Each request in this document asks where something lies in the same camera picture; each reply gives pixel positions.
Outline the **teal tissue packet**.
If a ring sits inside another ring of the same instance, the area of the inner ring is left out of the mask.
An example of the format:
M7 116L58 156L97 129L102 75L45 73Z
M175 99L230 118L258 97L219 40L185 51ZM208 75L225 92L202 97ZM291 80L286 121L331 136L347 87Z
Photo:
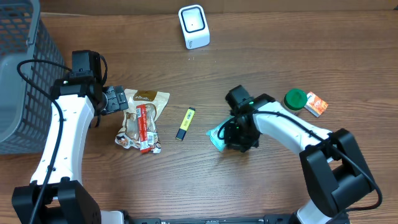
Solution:
M211 143L219 150L220 152L223 151L226 147L224 139L220 139L224 136L224 129L221 130L220 134L219 130L221 129L222 125L225 124L229 119L233 118L233 116L228 116L223 122L217 125L215 128L206 132L206 135L210 138Z

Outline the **red snack bar wrapper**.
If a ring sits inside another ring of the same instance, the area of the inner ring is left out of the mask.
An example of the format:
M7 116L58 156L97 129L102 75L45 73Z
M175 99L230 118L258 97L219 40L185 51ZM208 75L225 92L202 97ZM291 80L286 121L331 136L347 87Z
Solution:
M139 127L140 152L147 153L150 151L150 146L147 137L146 105L138 105L136 107L136 114Z

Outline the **brown cookie bag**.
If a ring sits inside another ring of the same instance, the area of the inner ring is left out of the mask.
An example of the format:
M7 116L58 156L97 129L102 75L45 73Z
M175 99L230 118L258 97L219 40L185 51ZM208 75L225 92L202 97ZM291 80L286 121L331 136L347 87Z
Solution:
M122 128L115 143L125 149L138 149L141 153L161 152L155 122L169 102L170 93L152 90L125 90L128 109L124 110Z

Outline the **yellow highlighter marker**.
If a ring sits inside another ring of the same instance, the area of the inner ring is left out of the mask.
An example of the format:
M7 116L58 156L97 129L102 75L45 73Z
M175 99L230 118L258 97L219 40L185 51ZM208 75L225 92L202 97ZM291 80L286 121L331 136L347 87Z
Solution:
M178 129L177 135L175 137L177 140L183 141L183 139L188 131L188 128L192 122L192 119L195 115L195 112L196 112L195 108L192 108L192 107L189 107L189 109L187 110L187 112L184 116L184 119Z

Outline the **green lid jar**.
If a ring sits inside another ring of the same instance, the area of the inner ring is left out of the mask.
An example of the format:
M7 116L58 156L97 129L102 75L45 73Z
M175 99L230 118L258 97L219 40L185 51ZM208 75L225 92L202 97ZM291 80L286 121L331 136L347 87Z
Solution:
M306 104L307 94L298 88L289 90L281 101L281 105L294 115L298 115Z

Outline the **orange snack packet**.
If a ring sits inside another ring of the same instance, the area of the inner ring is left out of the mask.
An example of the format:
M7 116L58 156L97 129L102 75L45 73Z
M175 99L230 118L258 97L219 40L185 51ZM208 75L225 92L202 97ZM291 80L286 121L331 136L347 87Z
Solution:
M328 108L328 103L322 100L319 96L313 92L307 93L307 103L305 109L311 112L314 116L321 116Z

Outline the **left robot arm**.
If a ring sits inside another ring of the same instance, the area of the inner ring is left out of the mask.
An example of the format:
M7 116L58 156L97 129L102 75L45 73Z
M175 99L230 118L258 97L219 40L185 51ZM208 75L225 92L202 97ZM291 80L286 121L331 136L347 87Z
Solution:
M81 182L91 121L128 108L121 86L106 86L108 66L98 52L72 53L72 67L49 92L50 129L30 184L16 187L12 206L21 223L129 223L127 212L101 210Z

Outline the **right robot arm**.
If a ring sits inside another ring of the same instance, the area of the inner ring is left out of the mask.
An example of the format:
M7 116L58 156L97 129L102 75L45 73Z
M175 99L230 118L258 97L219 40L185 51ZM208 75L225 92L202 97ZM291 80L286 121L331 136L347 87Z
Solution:
M378 187L354 136L346 129L318 128L287 111L273 97L252 97L243 86L225 100L231 119L218 136L228 149L245 152L268 135L300 158L310 201L284 223L349 223L352 206Z

